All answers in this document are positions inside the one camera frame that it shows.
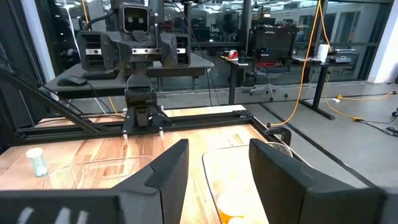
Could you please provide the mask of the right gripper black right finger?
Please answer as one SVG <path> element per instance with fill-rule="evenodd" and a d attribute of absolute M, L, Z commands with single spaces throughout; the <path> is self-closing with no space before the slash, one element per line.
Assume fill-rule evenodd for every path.
<path fill-rule="evenodd" d="M 355 188 L 259 139 L 249 161 L 269 223 L 397 224 L 396 188 Z"/>

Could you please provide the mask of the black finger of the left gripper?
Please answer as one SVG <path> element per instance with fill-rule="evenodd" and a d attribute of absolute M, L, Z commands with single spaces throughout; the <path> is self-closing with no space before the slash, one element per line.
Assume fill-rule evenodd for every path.
<path fill-rule="evenodd" d="M 103 63 L 106 70 L 122 70 L 131 58 L 131 47 L 118 32 L 103 34 Z"/>
<path fill-rule="evenodd" d="M 175 34 L 161 33 L 160 35 L 161 64 L 163 67 L 177 66 L 177 38 Z"/>

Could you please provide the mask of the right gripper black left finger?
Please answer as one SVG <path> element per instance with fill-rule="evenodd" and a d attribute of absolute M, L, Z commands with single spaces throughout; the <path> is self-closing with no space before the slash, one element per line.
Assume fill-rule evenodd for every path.
<path fill-rule="evenodd" d="M 1 223 L 179 223 L 189 144 L 181 139 L 110 189 L 1 192 Z"/>

